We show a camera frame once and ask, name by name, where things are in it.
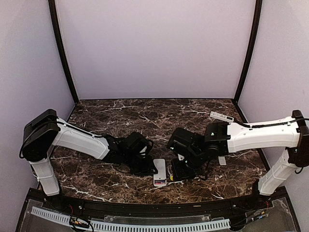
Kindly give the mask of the grey remote control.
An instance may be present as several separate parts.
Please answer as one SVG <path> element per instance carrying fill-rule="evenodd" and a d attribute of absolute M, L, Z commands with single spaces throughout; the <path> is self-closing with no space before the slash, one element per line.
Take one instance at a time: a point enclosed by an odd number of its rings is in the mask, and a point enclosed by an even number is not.
<path fill-rule="evenodd" d="M 166 162 L 164 159 L 154 159 L 154 164 L 156 165 L 158 169 L 158 173 L 154 174 L 153 176 L 153 182 L 154 180 L 166 180 Z"/>

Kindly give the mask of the grey battery cover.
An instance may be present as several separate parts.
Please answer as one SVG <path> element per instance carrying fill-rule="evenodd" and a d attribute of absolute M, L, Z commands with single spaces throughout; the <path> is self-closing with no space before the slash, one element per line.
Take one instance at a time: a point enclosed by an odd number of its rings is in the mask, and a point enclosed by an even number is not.
<path fill-rule="evenodd" d="M 219 156 L 219 157 L 218 157 L 218 161 L 219 161 L 219 164 L 220 164 L 221 166 L 226 166 L 226 165 L 227 165 L 226 159 L 225 159 L 224 156 Z"/>

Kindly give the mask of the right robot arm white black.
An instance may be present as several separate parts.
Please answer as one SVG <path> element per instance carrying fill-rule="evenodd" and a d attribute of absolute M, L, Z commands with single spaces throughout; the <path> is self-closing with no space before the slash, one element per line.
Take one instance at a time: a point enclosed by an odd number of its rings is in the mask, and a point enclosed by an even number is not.
<path fill-rule="evenodd" d="M 307 118 L 294 110 L 279 120 L 241 123 L 232 117 L 211 112 L 218 120 L 206 127 L 204 135 L 177 128 L 167 148 L 178 157 L 171 161 L 172 180 L 194 179 L 204 163 L 243 150 L 283 147 L 278 161 L 255 184 L 255 192 L 246 205 L 256 210 L 298 168 L 309 165 L 309 129 Z"/>

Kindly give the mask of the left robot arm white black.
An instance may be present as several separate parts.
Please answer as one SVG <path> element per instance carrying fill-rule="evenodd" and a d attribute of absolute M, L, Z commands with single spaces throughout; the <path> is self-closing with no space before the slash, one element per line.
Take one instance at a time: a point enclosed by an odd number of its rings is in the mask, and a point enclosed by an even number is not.
<path fill-rule="evenodd" d="M 55 146 L 69 148 L 106 163 L 125 164 L 137 176 L 154 175 L 158 170 L 152 156 L 153 141 L 138 132 L 128 137 L 96 135 L 59 118 L 48 109 L 24 127 L 19 157 L 26 159 L 42 186 L 49 203 L 58 211 L 68 207 L 68 199 L 60 194 L 61 187 L 49 159 Z"/>

